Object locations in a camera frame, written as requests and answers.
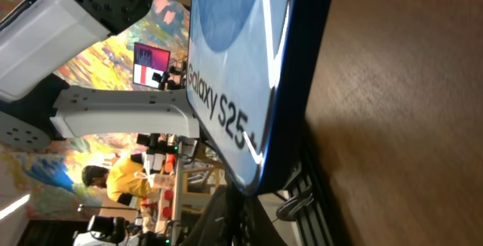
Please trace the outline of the person in yellow shirt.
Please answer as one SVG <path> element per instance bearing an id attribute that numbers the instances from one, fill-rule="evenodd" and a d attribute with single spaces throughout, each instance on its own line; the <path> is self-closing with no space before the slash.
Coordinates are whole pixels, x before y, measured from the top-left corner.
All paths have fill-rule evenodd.
<path id="1" fill-rule="evenodd" d="M 145 153 L 120 157 L 111 168 L 96 165 L 85 166 L 82 182 L 86 187 L 105 189 L 109 199 L 130 208 L 155 203 L 160 189 L 171 189 L 173 174 L 153 173 L 145 169 Z"/>

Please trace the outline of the blue Galaxy smartphone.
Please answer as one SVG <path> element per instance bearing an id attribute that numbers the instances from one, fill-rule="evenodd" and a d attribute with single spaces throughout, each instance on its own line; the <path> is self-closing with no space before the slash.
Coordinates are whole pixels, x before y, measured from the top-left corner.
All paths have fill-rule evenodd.
<path id="1" fill-rule="evenodd" d="M 282 188 L 331 0 L 192 0 L 187 99 L 236 188 Z"/>

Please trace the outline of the computer monitor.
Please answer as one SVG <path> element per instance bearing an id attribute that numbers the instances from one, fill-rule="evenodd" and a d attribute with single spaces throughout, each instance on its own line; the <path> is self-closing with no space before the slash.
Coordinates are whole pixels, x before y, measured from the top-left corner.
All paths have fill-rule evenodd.
<path id="1" fill-rule="evenodd" d="M 158 74 L 161 78 L 168 71 L 170 56 L 170 51 L 135 42 L 133 83 L 157 89 L 159 82 L 152 77 Z"/>

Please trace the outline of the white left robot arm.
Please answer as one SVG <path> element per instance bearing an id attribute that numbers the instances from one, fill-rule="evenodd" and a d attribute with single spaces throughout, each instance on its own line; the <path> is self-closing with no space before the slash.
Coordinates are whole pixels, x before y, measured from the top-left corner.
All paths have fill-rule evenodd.
<path id="1" fill-rule="evenodd" d="M 1 22 L 1 141 L 42 149 L 92 134 L 159 133 L 196 139 L 183 90 L 105 91 L 69 85 L 56 71 L 145 17 L 154 0 L 23 0 Z"/>

